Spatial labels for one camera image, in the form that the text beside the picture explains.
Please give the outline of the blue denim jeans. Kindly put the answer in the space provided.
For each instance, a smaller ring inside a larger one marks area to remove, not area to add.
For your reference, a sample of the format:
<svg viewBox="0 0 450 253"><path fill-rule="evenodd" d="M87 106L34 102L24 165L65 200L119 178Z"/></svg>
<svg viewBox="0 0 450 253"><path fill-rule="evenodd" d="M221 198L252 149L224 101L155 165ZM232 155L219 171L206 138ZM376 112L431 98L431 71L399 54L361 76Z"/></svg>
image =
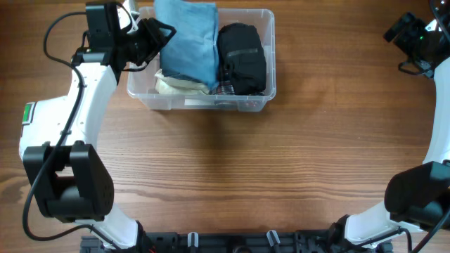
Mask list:
<svg viewBox="0 0 450 253"><path fill-rule="evenodd" d="M219 13L214 3L183 0L154 1L155 17L175 28L175 35L160 52L166 77L217 87Z"/></svg>

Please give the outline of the cream cloth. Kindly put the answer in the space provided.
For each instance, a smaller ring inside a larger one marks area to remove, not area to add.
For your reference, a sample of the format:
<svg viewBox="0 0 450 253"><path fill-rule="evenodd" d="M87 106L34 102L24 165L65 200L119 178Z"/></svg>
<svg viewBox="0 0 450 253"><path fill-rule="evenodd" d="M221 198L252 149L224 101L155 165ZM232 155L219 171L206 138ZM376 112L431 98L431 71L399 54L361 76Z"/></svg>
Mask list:
<svg viewBox="0 0 450 253"><path fill-rule="evenodd" d="M208 95L210 90L201 82L166 77L162 70L155 73L155 90L162 95Z"/></svg>

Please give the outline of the black garment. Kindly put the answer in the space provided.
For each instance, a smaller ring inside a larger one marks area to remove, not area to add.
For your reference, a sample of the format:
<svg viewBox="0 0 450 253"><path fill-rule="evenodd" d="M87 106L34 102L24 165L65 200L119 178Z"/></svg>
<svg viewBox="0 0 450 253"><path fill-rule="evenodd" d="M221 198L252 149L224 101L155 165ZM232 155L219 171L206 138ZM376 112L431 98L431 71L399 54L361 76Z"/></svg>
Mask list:
<svg viewBox="0 0 450 253"><path fill-rule="evenodd" d="M235 22L219 31L217 48L222 70L234 93L259 95L266 89L266 58L257 28Z"/></svg>

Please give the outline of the plaid shirt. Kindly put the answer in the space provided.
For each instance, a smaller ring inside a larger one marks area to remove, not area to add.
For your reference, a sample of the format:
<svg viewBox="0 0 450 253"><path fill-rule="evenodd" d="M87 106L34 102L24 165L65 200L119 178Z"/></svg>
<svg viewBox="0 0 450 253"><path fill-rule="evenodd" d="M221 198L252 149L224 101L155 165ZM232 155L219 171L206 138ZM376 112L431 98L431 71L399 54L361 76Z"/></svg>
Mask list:
<svg viewBox="0 0 450 253"><path fill-rule="evenodd" d="M219 68L214 95L262 96L266 89L266 73L251 69Z"/></svg>

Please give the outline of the white t-shirt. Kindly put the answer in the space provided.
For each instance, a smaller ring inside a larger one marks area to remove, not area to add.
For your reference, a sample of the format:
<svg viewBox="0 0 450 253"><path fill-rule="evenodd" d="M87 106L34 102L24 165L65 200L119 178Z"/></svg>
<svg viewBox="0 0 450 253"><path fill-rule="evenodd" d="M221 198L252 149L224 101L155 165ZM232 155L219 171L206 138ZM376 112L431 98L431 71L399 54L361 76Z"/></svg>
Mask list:
<svg viewBox="0 0 450 253"><path fill-rule="evenodd" d="M43 104L43 101L25 104L19 142L19 156L21 160L28 147L42 145L45 142L43 124L41 123Z"/></svg>

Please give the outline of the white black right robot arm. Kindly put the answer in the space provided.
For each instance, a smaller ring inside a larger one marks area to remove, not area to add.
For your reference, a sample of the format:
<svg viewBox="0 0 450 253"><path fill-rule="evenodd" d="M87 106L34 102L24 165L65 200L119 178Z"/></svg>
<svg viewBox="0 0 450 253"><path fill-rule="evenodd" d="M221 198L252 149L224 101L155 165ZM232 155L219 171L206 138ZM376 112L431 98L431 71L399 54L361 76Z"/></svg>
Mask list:
<svg viewBox="0 0 450 253"><path fill-rule="evenodd" d="M330 227L329 244L341 245L343 252L375 249L401 234L426 232L416 247L408 247L419 252L438 230L449 229L449 7L432 12L430 23L405 13L383 35L407 57L398 70L424 76L435 88L427 153L390 180L382 202Z"/></svg>

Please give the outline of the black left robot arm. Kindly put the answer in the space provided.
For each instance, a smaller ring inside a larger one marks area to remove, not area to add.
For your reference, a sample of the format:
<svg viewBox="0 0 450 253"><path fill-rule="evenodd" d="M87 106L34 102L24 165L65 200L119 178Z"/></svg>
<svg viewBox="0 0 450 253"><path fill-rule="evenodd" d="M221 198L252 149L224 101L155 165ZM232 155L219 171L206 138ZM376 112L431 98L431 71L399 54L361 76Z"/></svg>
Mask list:
<svg viewBox="0 0 450 253"><path fill-rule="evenodd" d="M20 159L31 188L22 212L32 240L30 204L46 218L87 229L111 252L154 252L143 226L114 203L113 180L96 151L110 97L123 72L140 72L176 34L155 18L131 14L129 4L90 2L88 28L67 66L67 95L28 103L22 118Z"/></svg>

